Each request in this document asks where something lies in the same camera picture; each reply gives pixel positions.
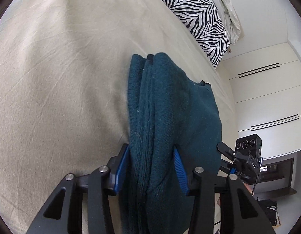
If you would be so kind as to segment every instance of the triangular cutout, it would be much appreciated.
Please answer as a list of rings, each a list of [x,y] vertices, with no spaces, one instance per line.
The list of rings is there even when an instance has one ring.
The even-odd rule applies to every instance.
[[[237,189],[239,207],[242,219],[257,217],[259,214],[241,189]]]
[[[62,189],[53,199],[50,206],[44,212],[43,216],[46,218],[52,218],[59,220],[62,215],[62,207],[65,198],[65,189]]]

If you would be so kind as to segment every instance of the teal fabric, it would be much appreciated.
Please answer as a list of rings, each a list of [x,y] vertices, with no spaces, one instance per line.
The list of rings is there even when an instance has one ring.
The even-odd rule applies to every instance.
[[[182,234],[193,198],[182,194],[173,145],[217,174],[221,121],[211,85],[194,83],[164,53],[135,54],[128,79],[130,165],[120,195],[124,234]]]

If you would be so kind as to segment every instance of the blue gripper pad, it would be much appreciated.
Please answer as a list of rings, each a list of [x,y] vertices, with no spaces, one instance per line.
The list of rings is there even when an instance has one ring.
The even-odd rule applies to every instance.
[[[129,163],[129,146],[127,146],[125,153],[122,156],[122,159],[120,161],[118,170],[116,172],[116,179],[115,179],[115,186],[114,186],[114,191],[116,194],[119,193],[122,189],[123,182],[126,178],[126,172],[128,169],[128,163]]]
[[[174,149],[173,149],[173,156],[174,156],[174,168],[175,168],[178,180],[179,180],[180,188],[185,195],[188,195],[189,187],[188,187],[187,174],[184,169],[184,165],[182,163],[180,154],[176,147],[174,147]]]

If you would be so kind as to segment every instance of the black cable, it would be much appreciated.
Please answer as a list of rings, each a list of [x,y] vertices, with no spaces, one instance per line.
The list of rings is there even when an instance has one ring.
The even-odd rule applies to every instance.
[[[256,180],[255,180],[255,183],[254,183],[254,186],[253,186],[251,195],[253,195],[253,193],[254,193],[254,189],[255,189],[256,184],[258,183],[259,176],[260,176],[260,173],[259,173],[259,174],[257,175],[257,177],[256,177]]]

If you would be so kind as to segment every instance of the drawer handle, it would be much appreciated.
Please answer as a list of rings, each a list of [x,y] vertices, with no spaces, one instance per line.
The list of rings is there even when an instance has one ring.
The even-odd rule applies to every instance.
[[[253,74],[256,74],[256,73],[259,73],[259,72],[262,72],[262,71],[265,71],[265,70],[269,70],[269,69],[272,69],[272,68],[278,68],[278,67],[280,67],[280,65],[276,66],[276,67],[268,68],[268,67],[271,67],[271,66],[274,66],[274,65],[278,65],[278,64],[279,64],[279,62],[271,64],[271,65],[267,65],[267,66],[264,66],[264,67],[256,68],[256,69],[253,69],[253,70],[249,70],[249,71],[240,73],[238,75],[243,75],[243,74],[247,74],[249,72],[256,71],[256,70],[259,70],[259,69],[262,69],[262,68],[267,68],[267,69],[264,69],[264,70],[256,71],[256,72],[248,74],[248,75],[240,76],[239,78],[242,78],[242,77],[245,77],[245,76],[249,76],[249,75],[253,75]]]
[[[292,117],[295,117],[295,116],[298,116],[298,115],[299,114],[295,114],[295,115],[292,115],[292,116],[289,116],[289,117],[286,117],[286,118],[283,118],[283,119],[278,119],[278,120],[274,120],[274,121],[271,121],[271,122],[266,122],[266,123],[262,123],[262,124],[259,124],[259,125],[251,126],[251,128],[263,126],[263,125],[274,123],[274,122],[281,121],[281,120],[284,120],[284,119],[289,119],[289,118],[292,118]]]
[[[299,118],[292,119],[292,120],[289,120],[289,121],[286,121],[286,122],[278,123],[278,124],[275,124],[275,125],[272,125],[272,126],[268,126],[268,127],[264,127],[264,128],[253,129],[251,131],[257,131],[257,130],[261,130],[261,129],[271,128],[271,127],[278,126],[278,125],[281,125],[281,124],[285,124],[285,123],[288,123],[288,122],[291,122],[291,121],[294,121],[294,120],[297,120],[297,119],[299,119]]]

